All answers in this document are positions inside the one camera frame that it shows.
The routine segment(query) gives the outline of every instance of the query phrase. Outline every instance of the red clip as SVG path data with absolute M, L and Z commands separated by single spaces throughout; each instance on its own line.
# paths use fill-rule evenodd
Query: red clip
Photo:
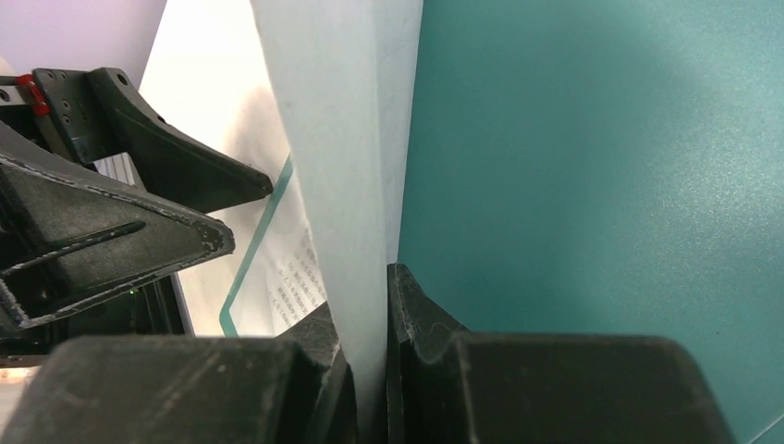
M 17 86 L 30 90 L 32 98 L 35 100 L 35 104 L 32 106 L 32 113 L 34 115 L 41 117 L 49 114 L 49 105 L 47 105 L 46 101 L 43 99 L 43 94 L 41 94 L 41 90 L 38 89 L 38 85 L 35 84 L 31 74 L 17 77 Z

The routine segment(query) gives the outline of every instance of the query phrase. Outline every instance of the teal wall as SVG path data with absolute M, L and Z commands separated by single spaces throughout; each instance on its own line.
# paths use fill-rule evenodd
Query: teal wall
M 784 411 L 784 2 L 425 0 L 399 259 L 468 328 L 657 334 Z M 780 443 L 775 428 L 758 443 Z

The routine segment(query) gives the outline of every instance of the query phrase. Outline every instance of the black plastic part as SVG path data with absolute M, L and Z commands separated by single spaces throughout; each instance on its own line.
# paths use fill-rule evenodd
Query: black plastic part
M 77 339 L 41 368 L 2 442 L 296 444 L 317 404 L 341 413 L 319 403 L 325 372 L 283 340 Z
M 35 69 L 32 76 L 75 162 L 128 153 L 147 191 L 202 213 L 272 192 L 264 173 L 166 124 L 121 69 Z
M 471 333 L 406 266 L 388 276 L 390 443 L 734 442 L 670 340 Z
M 16 338 L 1 338 L 0 368 L 41 365 L 57 344 L 68 339 L 106 335 L 184 335 L 187 333 L 185 325 L 172 279 L 164 277 L 70 317 L 15 332 Z
M 234 249 L 221 222 L 0 123 L 0 328 L 41 326 Z

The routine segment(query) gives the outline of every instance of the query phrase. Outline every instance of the white paper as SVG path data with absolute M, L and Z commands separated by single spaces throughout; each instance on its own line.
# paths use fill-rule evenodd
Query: white paper
M 169 0 L 140 93 L 167 122 L 263 171 L 276 185 L 264 200 L 210 214 L 232 229 L 237 248 L 178 273 L 194 332 L 279 334 L 286 322 L 271 307 L 285 301 L 276 299 L 276 272 L 270 274 L 270 268 L 296 260 L 300 234 L 309 224 L 297 177 L 289 177 L 286 168 L 288 139 L 250 3 Z M 288 186 L 281 187 L 281 180 Z M 313 273 L 321 279 L 318 268 Z M 305 308 L 319 302 L 314 298 Z
M 369 425 L 386 358 L 386 235 L 370 0 L 254 0 L 332 318 Z
M 326 293 L 304 218 L 294 174 L 283 190 L 249 272 L 234 301 L 227 300 L 234 328 L 242 336 L 279 335 L 324 303 Z

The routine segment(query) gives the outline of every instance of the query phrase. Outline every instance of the paper sheet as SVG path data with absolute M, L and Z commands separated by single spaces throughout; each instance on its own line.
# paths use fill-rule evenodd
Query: paper sheet
M 250 3 L 169 0 L 140 92 L 167 122 L 263 171 L 276 185 L 262 201 L 210 215 L 232 229 L 237 248 L 179 273 L 194 332 L 280 334 L 286 319 L 290 323 L 294 318 L 293 311 L 286 311 L 289 305 L 303 317 L 303 310 L 320 304 L 323 296 L 314 290 L 311 298 L 300 296 L 299 305 L 292 292 L 284 293 L 287 297 L 277 292 L 290 277 L 275 270 L 297 262 L 310 226 Z M 320 272 L 315 266 L 309 269 L 317 289 Z M 286 310 L 272 310 L 275 304 Z
M 386 355 L 422 0 L 253 5 L 259 33 L 248 3 L 169 0 L 141 85 L 167 121 L 276 184 L 212 215 L 237 250 L 180 273 L 186 304 L 197 334 L 269 336 L 328 292 L 366 423 Z

